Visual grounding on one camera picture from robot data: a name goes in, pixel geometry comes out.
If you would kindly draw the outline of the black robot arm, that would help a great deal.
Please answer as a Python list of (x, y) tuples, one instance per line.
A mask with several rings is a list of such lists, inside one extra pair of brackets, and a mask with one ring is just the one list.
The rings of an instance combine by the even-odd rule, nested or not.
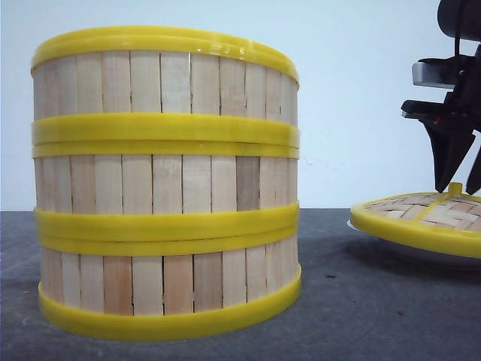
[(480, 49), (472, 56), (460, 53), (460, 41), (480, 42), (480, 2), (441, 1), (437, 10), (440, 30), (454, 39), (454, 56), (420, 59), (412, 67), (417, 86), (446, 88), (442, 103), (406, 100), (403, 117), (423, 123), (431, 140), (434, 183), (439, 193), (452, 180), (480, 130)]

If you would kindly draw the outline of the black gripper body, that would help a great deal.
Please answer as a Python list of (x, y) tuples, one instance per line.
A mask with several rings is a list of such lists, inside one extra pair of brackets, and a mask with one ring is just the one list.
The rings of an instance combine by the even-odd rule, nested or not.
[(455, 63), (458, 81), (453, 89), (446, 89), (444, 100), (406, 100), (401, 111), (405, 118), (417, 119), (438, 132), (457, 137), (455, 149), (467, 149), (468, 134), (473, 133), (480, 121), (480, 57), (453, 56), (446, 59)]

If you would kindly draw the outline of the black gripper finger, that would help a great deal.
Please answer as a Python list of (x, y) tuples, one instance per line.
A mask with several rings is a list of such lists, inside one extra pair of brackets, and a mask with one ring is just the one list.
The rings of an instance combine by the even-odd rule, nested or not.
[[(467, 153), (469, 149), (471, 148), (472, 144), (474, 143), (476, 136), (470, 132), (468, 134), (467, 140)], [(473, 165), (470, 170), (470, 174), (467, 178), (467, 183), (465, 186), (465, 191), (469, 195), (474, 195), (477, 191), (480, 190), (480, 151), (478, 151), (476, 155), (476, 159), (473, 162)]]
[(439, 193), (443, 192), (452, 176), (451, 170), (456, 171), (455, 158), (458, 138), (438, 132), (425, 126), (431, 140), (431, 149), (434, 159), (434, 186)]

